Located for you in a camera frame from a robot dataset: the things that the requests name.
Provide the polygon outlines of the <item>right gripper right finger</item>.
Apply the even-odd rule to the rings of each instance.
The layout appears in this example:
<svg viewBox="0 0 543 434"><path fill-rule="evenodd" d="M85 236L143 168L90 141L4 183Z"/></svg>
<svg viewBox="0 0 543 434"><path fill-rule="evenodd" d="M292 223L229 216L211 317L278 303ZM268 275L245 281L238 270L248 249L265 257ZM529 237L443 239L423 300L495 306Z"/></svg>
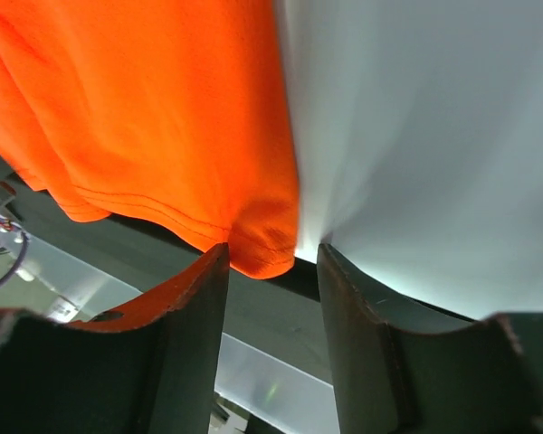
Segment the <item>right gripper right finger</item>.
<svg viewBox="0 0 543 434"><path fill-rule="evenodd" d="M457 316L328 244L317 271L342 432L543 433L543 313Z"/></svg>

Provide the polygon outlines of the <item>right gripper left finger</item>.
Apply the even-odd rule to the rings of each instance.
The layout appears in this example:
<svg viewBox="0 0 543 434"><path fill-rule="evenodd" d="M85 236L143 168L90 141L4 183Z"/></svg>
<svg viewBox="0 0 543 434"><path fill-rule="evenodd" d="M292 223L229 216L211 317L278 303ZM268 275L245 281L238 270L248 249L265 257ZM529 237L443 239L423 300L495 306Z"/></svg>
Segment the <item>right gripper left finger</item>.
<svg viewBox="0 0 543 434"><path fill-rule="evenodd" d="M229 282L217 244L87 322L0 309L0 433L205 433Z"/></svg>

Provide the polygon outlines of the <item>orange t shirt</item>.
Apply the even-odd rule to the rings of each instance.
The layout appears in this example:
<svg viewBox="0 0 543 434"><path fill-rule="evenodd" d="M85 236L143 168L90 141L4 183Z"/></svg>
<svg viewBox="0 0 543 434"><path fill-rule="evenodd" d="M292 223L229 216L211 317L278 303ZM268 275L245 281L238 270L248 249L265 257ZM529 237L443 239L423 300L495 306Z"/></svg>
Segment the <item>orange t shirt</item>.
<svg viewBox="0 0 543 434"><path fill-rule="evenodd" d="M300 192L273 3L0 1L0 156L76 222L285 273Z"/></svg>

